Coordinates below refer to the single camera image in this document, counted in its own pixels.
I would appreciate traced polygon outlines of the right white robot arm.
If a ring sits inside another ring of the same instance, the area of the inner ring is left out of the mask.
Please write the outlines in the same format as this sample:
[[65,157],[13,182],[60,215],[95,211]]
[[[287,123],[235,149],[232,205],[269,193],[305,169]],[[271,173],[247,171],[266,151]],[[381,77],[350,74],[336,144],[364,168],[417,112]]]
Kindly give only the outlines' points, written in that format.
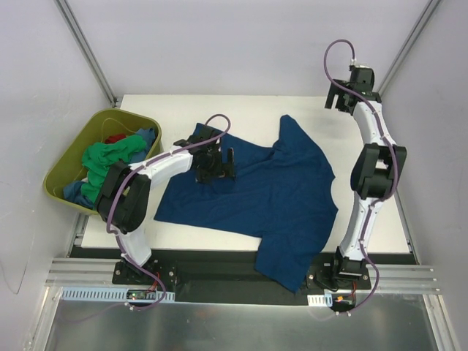
[[327,109],[350,114],[357,123],[363,148],[350,176],[354,203],[346,234],[331,264],[316,272],[314,282],[327,290],[353,287],[368,271],[368,245],[377,214],[393,196],[407,150],[390,136],[382,117],[382,100],[373,90],[374,70],[351,64],[349,80],[331,80]]

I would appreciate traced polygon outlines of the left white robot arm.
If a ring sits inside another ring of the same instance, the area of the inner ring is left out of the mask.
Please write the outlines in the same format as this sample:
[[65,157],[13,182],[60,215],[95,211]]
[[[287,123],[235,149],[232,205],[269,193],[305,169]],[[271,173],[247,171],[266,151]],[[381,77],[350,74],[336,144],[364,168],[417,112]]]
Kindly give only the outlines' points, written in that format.
[[116,239],[123,266],[138,284],[157,281],[143,224],[151,190],[191,170],[201,184],[220,178],[234,180],[234,148],[222,150],[226,134],[203,125],[187,139],[175,141],[169,151],[142,162],[118,161],[110,166],[95,205],[107,232]]

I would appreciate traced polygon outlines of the blue printed t shirt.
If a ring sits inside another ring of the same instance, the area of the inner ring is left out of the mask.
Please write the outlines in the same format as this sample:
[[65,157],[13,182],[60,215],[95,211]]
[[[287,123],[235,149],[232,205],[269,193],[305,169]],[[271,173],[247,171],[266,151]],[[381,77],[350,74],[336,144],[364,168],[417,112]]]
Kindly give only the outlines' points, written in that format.
[[225,135],[222,153],[229,150],[235,179],[202,184],[192,171],[176,175],[154,218],[260,238],[256,270],[296,293],[336,219],[333,169],[289,115],[279,119],[279,136],[271,147]]

